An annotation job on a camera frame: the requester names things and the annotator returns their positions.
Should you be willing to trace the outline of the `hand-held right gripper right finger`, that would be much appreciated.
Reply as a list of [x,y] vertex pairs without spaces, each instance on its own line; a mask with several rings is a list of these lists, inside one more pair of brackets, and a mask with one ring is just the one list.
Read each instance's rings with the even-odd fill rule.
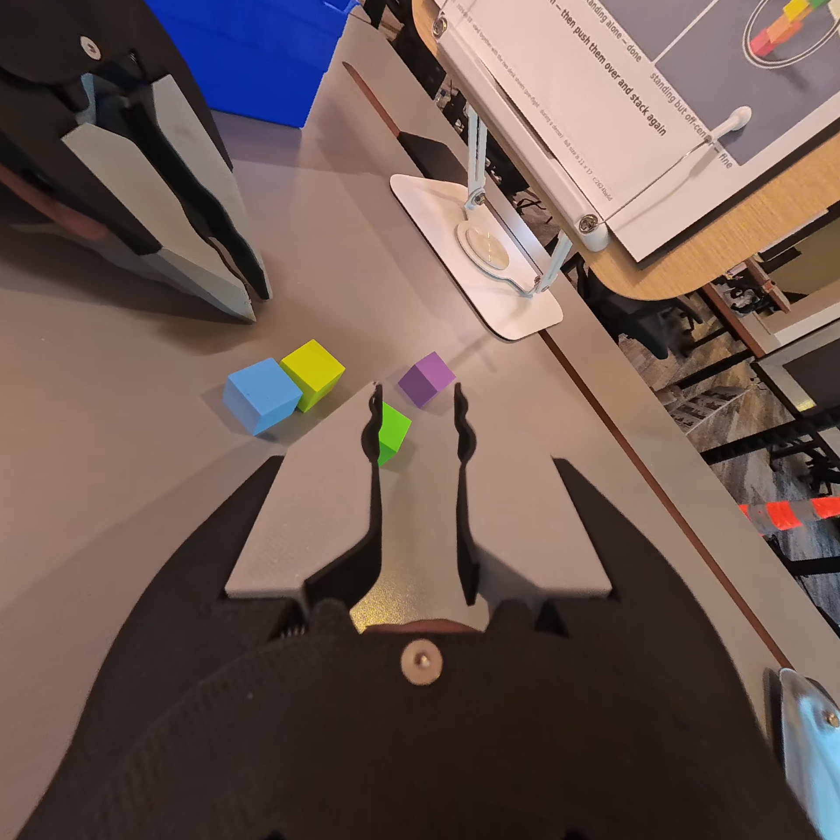
[[613,586],[557,465],[477,392],[457,383],[457,570],[465,601],[489,607],[599,598]]

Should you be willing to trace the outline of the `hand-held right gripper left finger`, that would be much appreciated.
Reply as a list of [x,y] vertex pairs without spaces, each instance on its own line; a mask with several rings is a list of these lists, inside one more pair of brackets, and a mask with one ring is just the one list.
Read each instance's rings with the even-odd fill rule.
[[379,434],[372,382],[289,447],[225,585],[230,599],[286,598],[303,611],[362,601],[382,571]]

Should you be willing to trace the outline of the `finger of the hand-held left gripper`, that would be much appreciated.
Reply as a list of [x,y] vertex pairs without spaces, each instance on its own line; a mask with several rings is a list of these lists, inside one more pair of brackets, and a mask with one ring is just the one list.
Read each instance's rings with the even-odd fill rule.
[[244,283],[195,231],[174,193],[131,140],[84,123],[62,143],[158,242],[155,251],[141,256],[151,270],[228,316],[256,321]]
[[196,115],[173,76],[123,98],[130,138],[161,175],[199,237],[257,296],[272,299],[232,166]]

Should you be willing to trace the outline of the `green foam cube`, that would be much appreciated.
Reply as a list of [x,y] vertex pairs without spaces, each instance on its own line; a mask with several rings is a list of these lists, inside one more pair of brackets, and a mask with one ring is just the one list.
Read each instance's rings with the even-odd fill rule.
[[403,446],[412,421],[397,411],[387,402],[381,408],[381,427],[379,431],[378,465],[383,466],[391,460]]

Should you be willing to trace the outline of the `blue foam cube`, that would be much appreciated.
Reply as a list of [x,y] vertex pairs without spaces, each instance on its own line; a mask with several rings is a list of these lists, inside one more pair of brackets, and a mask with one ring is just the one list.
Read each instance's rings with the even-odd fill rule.
[[273,358],[231,373],[223,402],[249,434],[258,436],[293,414],[302,390]]

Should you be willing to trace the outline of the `yellow foam cube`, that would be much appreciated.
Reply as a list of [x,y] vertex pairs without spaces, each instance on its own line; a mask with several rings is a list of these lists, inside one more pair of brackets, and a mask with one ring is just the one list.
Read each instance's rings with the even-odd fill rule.
[[311,339],[280,360],[280,368],[301,390],[298,411],[310,411],[329,394],[345,367],[318,341]]

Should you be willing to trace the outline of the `purple foam cube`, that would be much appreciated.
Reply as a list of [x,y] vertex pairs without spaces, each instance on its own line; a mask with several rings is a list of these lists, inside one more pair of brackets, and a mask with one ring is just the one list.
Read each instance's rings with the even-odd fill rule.
[[456,380],[456,374],[433,351],[413,364],[399,379],[397,386],[418,409],[423,409]]

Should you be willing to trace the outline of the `blue plastic bin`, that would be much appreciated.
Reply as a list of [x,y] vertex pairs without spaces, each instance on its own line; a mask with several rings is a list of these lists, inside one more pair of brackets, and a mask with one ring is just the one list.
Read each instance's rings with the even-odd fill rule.
[[212,110],[301,129],[356,1],[149,1]]

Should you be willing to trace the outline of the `black and white printed sheet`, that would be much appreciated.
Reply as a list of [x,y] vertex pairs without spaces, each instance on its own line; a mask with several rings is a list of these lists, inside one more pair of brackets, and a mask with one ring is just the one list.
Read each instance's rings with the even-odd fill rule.
[[740,386],[720,385],[688,396],[673,385],[654,391],[654,395],[680,431],[688,435],[746,392],[747,389]]

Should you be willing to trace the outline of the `black office chair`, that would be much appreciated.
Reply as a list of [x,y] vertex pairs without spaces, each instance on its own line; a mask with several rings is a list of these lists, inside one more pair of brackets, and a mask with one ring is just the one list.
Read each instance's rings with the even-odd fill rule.
[[614,340],[634,340],[655,358],[664,361],[671,354],[690,352],[687,335],[705,319],[681,297],[640,301],[608,289],[580,254],[564,267],[576,275],[576,290],[597,321]]

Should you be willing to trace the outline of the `black table cover plate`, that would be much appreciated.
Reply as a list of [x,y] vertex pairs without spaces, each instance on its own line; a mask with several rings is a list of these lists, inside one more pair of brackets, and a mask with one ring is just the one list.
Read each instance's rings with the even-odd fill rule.
[[422,176],[428,180],[468,185],[464,166],[445,143],[408,132],[399,132],[397,140]]

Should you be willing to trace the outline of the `orange traffic cone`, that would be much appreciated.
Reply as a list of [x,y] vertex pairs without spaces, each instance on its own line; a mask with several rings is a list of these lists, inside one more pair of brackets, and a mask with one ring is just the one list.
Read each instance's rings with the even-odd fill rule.
[[756,530],[765,535],[798,529],[804,525],[839,516],[839,497],[815,497],[803,500],[772,501],[740,505]]

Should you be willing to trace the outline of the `grey desk with black legs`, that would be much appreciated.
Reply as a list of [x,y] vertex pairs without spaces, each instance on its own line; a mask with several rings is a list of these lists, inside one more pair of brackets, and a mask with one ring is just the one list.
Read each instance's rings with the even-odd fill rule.
[[771,465],[808,455],[838,481],[839,209],[821,215],[772,245],[748,265],[770,281],[774,311],[742,319],[761,348],[752,370],[791,415],[787,423],[703,453],[710,465],[766,450]]

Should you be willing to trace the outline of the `shiny silver metal object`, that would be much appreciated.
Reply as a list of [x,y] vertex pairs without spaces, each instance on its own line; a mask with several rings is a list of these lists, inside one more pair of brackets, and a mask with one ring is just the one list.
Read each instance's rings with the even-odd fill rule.
[[764,673],[773,751],[820,838],[839,838],[839,707],[792,668]]

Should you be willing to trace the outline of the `white instruction sheet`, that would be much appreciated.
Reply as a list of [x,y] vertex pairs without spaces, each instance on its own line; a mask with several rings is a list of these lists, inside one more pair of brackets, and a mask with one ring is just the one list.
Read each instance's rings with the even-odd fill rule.
[[640,266],[838,132],[838,2],[437,2]]

